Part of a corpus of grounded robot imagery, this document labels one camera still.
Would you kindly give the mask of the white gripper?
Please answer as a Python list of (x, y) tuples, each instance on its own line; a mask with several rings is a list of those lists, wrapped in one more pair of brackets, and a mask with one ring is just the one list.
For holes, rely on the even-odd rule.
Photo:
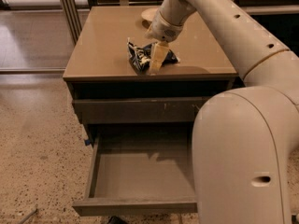
[(157, 74), (163, 64), (163, 61), (169, 51), (168, 43), (175, 41), (181, 33), (183, 27), (168, 22), (157, 10), (149, 29), (145, 33), (148, 39), (156, 39), (158, 41), (151, 48), (149, 71), (150, 75)]

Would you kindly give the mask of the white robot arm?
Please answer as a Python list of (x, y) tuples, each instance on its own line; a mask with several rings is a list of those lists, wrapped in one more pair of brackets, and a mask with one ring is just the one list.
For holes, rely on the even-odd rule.
[(242, 79), (192, 130), (200, 224), (292, 224), (287, 169), (299, 146), (299, 59), (232, 0), (164, 0), (148, 37), (172, 42), (199, 13)]

